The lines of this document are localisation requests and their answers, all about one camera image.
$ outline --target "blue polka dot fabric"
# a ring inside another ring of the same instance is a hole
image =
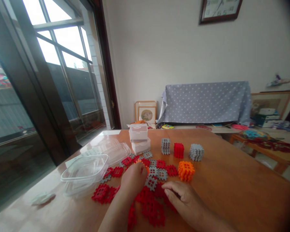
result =
[[[162,98],[159,123],[250,122],[247,81],[167,85]]]

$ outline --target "clock face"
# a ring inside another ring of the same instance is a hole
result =
[[[236,14],[240,0],[207,0],[204,18]]]

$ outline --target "picture frame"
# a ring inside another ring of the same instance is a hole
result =
[[[260,92],[251,94],[250,116],[256,115],[261,108],[275,108],[281,119],[290,101],[290,91]]]
[[[139,107],[139,120],[144,120],[156,124],[157,108],[150,106]]]
[[[135,121],[139,120],[139,107],[141,107],[141,106],[155,107],[156,108],[156,112],[157,112],[157,102],[156,101],[137,101],[134,104]]]

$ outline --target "wall clock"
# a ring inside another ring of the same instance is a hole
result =
[[[243,0],[203,0],[200,24],[237,19]]]

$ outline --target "human hand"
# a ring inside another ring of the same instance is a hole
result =
[[[200,222],[210,211],[194,189],[180,181],[167,182],[162,185],[162,188],[182,218],[192,228],[200,230]]]
[[[147,178],[147,170],[142,162],[131,165],[121,178],[119,191],[123,191],[129,199],[134,199],[143,189]]]

